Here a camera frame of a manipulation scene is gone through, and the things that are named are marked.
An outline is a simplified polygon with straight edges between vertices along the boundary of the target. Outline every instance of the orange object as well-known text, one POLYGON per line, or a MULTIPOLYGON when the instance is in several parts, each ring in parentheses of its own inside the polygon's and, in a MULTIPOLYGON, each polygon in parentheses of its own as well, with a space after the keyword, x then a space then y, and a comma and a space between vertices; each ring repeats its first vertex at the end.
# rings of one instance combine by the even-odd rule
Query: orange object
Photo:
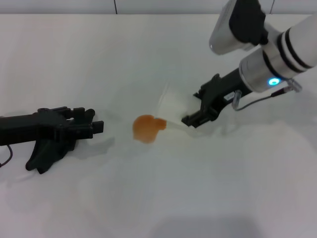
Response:
POLYGON ((152 115, 143 115, 133 123, 133 138, 143 143, 153 143, 160 130, 166 129, 166 120, 156 119, 152 115))

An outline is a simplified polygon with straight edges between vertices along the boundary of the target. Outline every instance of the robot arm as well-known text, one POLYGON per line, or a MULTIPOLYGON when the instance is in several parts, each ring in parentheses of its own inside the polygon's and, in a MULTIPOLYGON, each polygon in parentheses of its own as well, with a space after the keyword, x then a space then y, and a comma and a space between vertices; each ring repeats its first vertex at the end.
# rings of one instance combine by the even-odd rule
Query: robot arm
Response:
POLYGON ((210 47, 218 55, 236 49, 261 47, 241 60, 239 67, 221 78, 215 75, 195 97, 202 100, 201 108, 182 122, 198 127, 216 120, 221 110, 251 92, 264 92, 280 82, 288 87, 271 95, 275 97, 301 86, 293 79, 317 65, 317 14, 279 32, 265 24, 265 14, 258 0, 230 0, 223 8, 210 38, 210 47))

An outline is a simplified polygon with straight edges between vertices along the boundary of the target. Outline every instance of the white table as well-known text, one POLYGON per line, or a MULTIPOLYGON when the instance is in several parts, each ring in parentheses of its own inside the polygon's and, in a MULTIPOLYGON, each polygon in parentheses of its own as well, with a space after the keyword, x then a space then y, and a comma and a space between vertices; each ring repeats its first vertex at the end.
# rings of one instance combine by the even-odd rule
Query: white table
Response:
MULTIPOLYGON (((1 238, 316 237, 317 69, 298 77, 301 94, 226 108, 200 128, 208 136, 132 140, 137 116, 159 115, 166 95, 194 93, 247 54, 210 51, 217 17, 0 15, 1 115, 86 107, 105 121, 43 175, 24 169, 33 142, 12 146, 1 238)), ((267 17, 280 30, 304 18, 267 17)))

